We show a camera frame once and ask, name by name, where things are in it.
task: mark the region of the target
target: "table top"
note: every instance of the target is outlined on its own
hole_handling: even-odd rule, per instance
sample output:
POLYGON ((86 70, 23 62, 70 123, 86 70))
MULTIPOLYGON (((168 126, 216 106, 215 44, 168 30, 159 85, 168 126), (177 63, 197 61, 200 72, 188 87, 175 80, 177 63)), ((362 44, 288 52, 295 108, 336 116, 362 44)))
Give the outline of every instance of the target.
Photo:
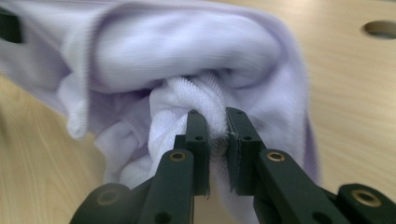
MULTIPOLYGON (((396 202, 396 39, 370 21, 395 21, 396 3, 369 0, 225 0, 279 17, 310 76, 322 187, 362 183, 396 202)), ((67 223, 102 181, 104 159, 87 136, 0 77, 0 223, 67 223)), ((232 223, 216 200, 196 198, 195 223, 232 223)))

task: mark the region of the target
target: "wooden table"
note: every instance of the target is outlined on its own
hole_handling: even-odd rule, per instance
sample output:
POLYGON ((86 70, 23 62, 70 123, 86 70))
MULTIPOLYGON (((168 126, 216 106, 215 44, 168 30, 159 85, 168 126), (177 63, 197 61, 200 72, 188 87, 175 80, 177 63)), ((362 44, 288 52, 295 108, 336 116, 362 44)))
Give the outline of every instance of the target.
MULTIPOLYGON (((379 189, 396 201, 396 40, 366 35, 396 21, 396 3, 368 0, 226 0, 277 15, 300 42, 323 187, 379 189)), ((0 223, 67 223, 101 184, 92 137, 72 140, 65 119, 0 77, 0 223)), ((232 223, 219 203, 197 199, 195 223, 232 223)))

